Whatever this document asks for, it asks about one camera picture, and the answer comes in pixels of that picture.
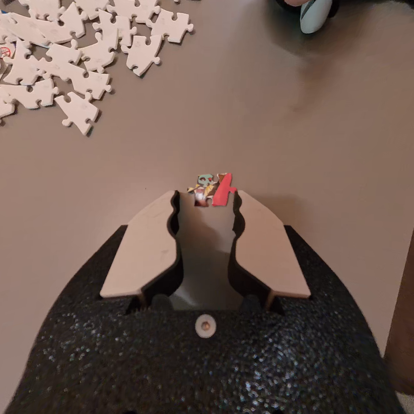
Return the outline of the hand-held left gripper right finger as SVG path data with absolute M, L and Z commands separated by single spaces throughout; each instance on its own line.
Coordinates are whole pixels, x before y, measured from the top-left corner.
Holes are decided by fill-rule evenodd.
M 245 191 L 234 195 L 235 234 L 228 280 L 243 297 L 255 295 L 261 305 L 278 297 L 308 299 L 310 289 L 283 222 Z

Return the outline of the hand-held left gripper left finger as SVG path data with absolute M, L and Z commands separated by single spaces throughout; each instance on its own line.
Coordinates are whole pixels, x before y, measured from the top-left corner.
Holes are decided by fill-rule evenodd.
M 179 231 L 180 193 L 167 191 L 129 221 L 100 291 L 102 298 L 171 296 L 183 282 Z

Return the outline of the colourful printed puzzle piece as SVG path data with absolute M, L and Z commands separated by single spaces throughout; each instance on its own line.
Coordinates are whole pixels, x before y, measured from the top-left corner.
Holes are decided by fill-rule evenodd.
M 194 194 L 195 207 L 224 207 L 229 194 L 235 194 L 236 187 L 231 185 L 232 173 L 200 174 L 194 187 L 188 187 L 187 193 Z

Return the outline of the pile of white puzzle pieces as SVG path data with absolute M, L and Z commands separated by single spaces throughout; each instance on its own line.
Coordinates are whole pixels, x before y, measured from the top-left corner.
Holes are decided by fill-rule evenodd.
M 164 41 L 180 44 L 194 30 L 186 13 L 159 1 L 19 1 L 28 15 L 1 10 L 1 121 L 26 109 L 57 105 L 65 127 L 88 135 L 101 100 L 112 90 L 106 68 L 120 49 L 142 77 L 160 64 Z

